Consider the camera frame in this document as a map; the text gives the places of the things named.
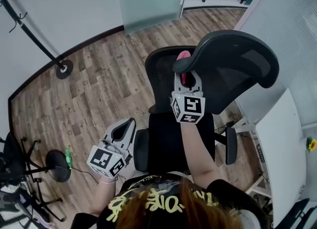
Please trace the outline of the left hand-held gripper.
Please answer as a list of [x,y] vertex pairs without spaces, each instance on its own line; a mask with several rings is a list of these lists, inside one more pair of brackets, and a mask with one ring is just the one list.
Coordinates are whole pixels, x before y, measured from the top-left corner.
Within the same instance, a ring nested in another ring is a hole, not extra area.
[[132,155],[127,150],[133,142],[136,131],[136,120],[127,118],[110,125],[106,131],[106,138],[110,141],[121,141],[121,147],[113,143],[94,145],[87,160],[87,165],[97,174],[108,178],[116,178],[126,167]]

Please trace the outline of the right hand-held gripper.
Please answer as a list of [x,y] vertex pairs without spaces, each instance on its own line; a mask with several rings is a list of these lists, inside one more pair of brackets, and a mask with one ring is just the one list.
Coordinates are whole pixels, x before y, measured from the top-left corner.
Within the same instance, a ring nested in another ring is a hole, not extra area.
[[[205,101],[202,80],[196,71],[192,71],[194,92],[172,92],[171,107],[178,123],[197,124],[205,113]],[[174,74],[174,90],[186,91],[183,74]]]

